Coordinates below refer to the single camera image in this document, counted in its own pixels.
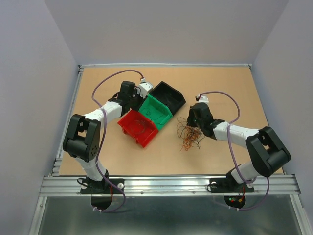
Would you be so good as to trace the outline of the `red plastic bin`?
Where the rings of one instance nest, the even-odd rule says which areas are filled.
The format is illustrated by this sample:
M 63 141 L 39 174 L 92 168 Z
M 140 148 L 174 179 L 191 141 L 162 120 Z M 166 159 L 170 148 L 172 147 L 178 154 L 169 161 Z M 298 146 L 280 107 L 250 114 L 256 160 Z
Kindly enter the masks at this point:
M 159 133 L 156 126 L 144 115 L 135 110 L 130 110 L 118 121 L 122 132 L 134 139 L 136 144 L 145 148 Z

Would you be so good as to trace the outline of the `green plastic bin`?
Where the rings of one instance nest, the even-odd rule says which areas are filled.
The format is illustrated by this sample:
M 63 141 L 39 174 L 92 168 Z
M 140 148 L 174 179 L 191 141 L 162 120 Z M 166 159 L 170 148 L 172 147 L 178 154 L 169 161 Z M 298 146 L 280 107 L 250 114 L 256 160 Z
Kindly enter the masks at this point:
M 147 95 L 138 111 L 150 120 L 159 131 L 173 118 L 169 108 L 151 95 Z

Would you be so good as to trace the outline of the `black plastic bin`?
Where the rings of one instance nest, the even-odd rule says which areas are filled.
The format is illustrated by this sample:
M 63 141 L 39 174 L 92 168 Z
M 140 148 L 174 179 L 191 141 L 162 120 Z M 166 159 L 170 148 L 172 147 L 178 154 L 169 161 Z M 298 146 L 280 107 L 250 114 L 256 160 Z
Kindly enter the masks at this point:
M 175 115 L 186 103 L 183 94 L 164 81 L 161 81 L 157 86 L 155 86 L 150 92 L 150 95 L 166 105 L 172 115 Z

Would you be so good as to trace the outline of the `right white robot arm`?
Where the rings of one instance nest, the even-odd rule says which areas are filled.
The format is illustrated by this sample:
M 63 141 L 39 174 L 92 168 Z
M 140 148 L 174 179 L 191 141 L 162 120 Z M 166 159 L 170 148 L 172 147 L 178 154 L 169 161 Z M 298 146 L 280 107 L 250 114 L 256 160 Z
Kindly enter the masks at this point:
M 250 161 L 230 170 L 224 179 L 217 181 L 217 188 L 236 191 L 243 183 L 251 183 L 258 176 L 270 177 L 291 160 L 291 155 L 271 127 L 249 129 L 214 119 L 207 104 L 199 102 L 189 109 L 187 125 L 198 127 L 202 133 L 217 141 L 227 141 L 230 153 L 232 144 L 245 148 Z

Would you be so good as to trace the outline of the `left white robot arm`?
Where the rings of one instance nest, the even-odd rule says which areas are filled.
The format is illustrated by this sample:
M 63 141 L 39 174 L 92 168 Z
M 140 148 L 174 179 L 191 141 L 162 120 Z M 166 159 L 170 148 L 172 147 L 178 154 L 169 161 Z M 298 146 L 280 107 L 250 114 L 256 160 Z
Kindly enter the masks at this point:
M 74 114 L 70 118 L 63 150 L 75 158 L 86 173 L 86 178 L 78 180 L 82 193 L 104 193 L 109 187 L 109 173 L 98 160 L 101 130 L 105 130 L 108 122 L 137 108 L 152 89 L 152 84 L 144 79 L 138 85 L 124 81 L 120 91 L 104 105 L 88 114 Z

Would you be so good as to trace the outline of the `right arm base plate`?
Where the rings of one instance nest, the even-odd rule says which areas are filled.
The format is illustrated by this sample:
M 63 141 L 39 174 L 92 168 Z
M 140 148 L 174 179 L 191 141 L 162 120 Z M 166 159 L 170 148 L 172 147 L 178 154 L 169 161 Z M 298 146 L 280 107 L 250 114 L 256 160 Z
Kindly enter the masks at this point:
M 210 178 L 206 190 L 211 193 L 243 193 L 254 192 L 246 183 L 237 183 L 230 172 L 225 177 Z

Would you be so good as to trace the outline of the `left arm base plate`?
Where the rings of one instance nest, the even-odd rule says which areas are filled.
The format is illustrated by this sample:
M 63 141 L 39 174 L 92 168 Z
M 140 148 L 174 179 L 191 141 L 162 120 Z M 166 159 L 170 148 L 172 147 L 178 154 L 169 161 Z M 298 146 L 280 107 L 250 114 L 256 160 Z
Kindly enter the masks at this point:
M 111 186 L 104 179 L 102 181 L 94 181 L 88 177 L 78 178 L 77 183 L 80 185 L 80 193 L 85 195 L 91 194 L 122 194 L 119 189 Z

